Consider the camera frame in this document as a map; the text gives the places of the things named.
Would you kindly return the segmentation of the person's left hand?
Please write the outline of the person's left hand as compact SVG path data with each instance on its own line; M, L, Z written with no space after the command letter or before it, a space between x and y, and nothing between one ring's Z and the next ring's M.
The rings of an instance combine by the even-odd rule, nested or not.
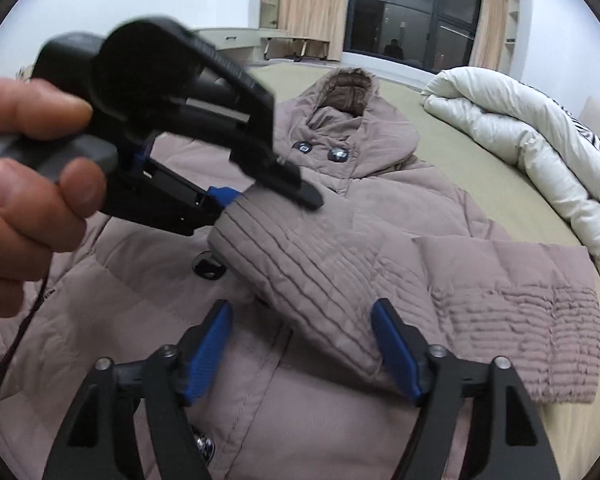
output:
M92 116L87 102L39 79L0 79L0 134L52 140L83 130ZM106 194L99 166L79 158L58 182L12 159L0 159L0 318L23 304L23 286L44 278L56 252L72 252L87 219Z

